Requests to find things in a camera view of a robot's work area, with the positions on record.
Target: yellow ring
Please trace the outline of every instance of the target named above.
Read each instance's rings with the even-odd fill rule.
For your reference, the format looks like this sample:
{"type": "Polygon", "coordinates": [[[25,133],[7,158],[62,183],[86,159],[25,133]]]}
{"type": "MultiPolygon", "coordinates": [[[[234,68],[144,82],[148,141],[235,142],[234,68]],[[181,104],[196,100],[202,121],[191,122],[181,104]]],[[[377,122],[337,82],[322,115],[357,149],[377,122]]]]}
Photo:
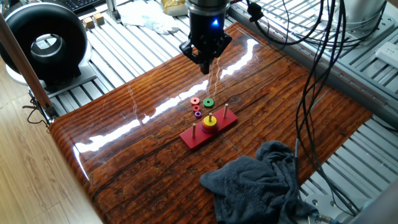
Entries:
{"type": "Polygon", "coordinates": [[[209,116],[206,116],[206,118],[203,119],[203,125],[206,128],[215,128],[217,127],[217,119],[214,116],[212,116],[211,121],[209,121],[209,116]]]}

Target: orange ring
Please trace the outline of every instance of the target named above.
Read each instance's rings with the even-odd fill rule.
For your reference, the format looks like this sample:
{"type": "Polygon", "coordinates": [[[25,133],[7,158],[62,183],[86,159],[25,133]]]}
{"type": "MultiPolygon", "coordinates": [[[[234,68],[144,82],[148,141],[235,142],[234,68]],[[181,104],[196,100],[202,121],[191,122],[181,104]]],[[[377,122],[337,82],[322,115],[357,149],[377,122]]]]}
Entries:
{"type": "Polygon", "coordinates": [[[200,111],[200,106],[199,105],[192,106],[192,110],[193,112],[200,111]]]}
{"type": "Polygon", "coordinates": [[[198,105],[199,103],[200,103],[199,98],[197,98],[197,97],[192,97],[192,98],[191,98],[191,105],[192,105],[192,106],[198,105]]]}

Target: wood grain surface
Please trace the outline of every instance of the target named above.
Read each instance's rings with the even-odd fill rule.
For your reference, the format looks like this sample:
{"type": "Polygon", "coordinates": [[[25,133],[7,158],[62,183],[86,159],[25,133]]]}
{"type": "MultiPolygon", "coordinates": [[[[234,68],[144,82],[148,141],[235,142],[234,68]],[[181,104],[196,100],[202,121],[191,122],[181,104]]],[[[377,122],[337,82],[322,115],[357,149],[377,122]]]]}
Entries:
{"type": "MultiPolygon", "coordinates": [[[[270,140],[294,147],[295,112],[308,70],[234,24],[210,75],[179,55],[55,120],[57,146],[107,223],[215,223],[213,194],[199,178],[270,140]],[[197,151],[179,134],[197,123],[190,98],[229,104],[238,123],[197,151]]],[[[370,112],[326,86],[313,109],[325,162],[370,112]]],[[[313,170],[302,151],[300,181],[313,170]]]]}

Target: gray towel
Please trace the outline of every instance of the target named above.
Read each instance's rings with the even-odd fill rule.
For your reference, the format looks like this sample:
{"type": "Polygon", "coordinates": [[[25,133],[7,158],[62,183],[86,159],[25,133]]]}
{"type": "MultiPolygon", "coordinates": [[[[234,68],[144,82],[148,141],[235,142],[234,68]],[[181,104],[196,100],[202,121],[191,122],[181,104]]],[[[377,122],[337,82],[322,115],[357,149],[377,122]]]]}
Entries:
{"type": "Polygon", "coordinates": [[[294,223],[316,208],[298,199],[292,150],[279,141],[264,143],[256,159],[241,156],[203,174],[200,183],[214,193],[216,218],[225,223],[294,223]]]}

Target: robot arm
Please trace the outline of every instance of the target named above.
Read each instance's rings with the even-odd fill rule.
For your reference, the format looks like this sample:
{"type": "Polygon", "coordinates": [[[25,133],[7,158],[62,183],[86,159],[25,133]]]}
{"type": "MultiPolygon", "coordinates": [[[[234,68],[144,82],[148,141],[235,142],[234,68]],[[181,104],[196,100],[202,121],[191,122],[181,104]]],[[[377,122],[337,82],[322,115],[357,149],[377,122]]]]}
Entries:
{"type": "Polygon", "coordinates": [[[209,74],[210,65],[232,41],[224,32],[225,12],[230,0],[187,0],[190,18],[188,41],[180,50],[194,63],[199,64],[203,74],[209,74]]]}

